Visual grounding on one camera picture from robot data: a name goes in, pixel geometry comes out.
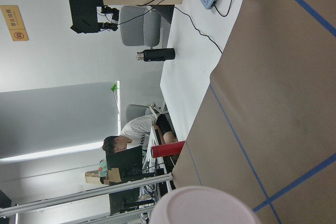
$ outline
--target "black hair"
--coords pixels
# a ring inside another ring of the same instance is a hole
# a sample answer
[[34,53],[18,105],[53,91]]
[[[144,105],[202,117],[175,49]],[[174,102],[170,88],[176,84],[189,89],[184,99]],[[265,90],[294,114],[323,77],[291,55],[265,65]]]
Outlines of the black hair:
[[115,138],[118,136],[108,136],[104,139],[103,150],[106,154],[114,153],[114,146],[115,146]]

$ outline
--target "black monitor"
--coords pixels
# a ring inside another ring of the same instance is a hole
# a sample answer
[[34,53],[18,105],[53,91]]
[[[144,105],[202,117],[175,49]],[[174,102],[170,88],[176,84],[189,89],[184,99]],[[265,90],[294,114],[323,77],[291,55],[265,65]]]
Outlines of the black monitor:
[[97,33],[100,31],[97,7],[104,6],[103,0],[69,0],[72,26],[77,33]]
[[[106,155],[107,168],[119,168],[122,182],[126,183],[137,175],[142,175],[142,147],[127,149],[122,152]],[[119,213],[125,204],[136,202],[139,199],[139,188],[109,194],[111,215]]]

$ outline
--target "black shorts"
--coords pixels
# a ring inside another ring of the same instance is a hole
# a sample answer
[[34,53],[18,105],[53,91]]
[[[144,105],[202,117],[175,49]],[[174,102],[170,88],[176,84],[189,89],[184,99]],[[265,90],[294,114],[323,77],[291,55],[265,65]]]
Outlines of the black shorts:
[[164,133],[166,133],[168,131],[172,131],[172,128],[170,127],[170,124],[169,124],[165,114],[161,114],[157,117],[156,125],[162,131],[162,135],[164,135]]

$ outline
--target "man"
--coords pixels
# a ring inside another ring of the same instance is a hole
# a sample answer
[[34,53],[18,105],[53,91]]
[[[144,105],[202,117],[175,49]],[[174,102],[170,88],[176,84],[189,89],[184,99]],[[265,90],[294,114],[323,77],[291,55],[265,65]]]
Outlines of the man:
[[145,115],[128,122],[120,132],[120,136],[106,137],[102,148],[107,154],[121,152],[139,145],[143,150],[147,150],[152,126],[158,130],[162,144],[177,142],[164,114],[159,115],[157,119],[154,115]]

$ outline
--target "brown mat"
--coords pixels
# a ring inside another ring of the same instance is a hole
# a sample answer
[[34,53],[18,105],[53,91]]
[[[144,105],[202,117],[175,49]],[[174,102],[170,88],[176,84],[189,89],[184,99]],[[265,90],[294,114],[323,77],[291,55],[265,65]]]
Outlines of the brown mat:
[[[304,1],[335,25],[335,0]],[[296,1],[244,0],[176,186],[224,190],[263,223],[334,222],[335,52],[335,36]]]

